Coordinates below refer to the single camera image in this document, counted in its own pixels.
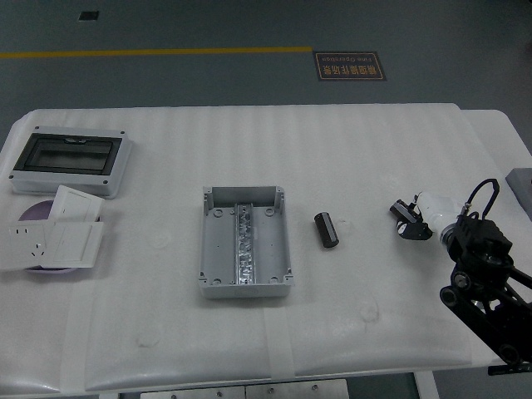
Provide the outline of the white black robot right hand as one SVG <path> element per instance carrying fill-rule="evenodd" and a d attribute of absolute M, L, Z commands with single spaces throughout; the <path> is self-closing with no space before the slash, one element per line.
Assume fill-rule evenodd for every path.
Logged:
<path fill-rule="evenodd" d="M 435 236 L 446 244 L 461 206 L 450 197 L 422 191 L 410 204 L 398 199 L 390 211 L 397 218 L 397 232 L 403 239 L 425 241 Z"/>

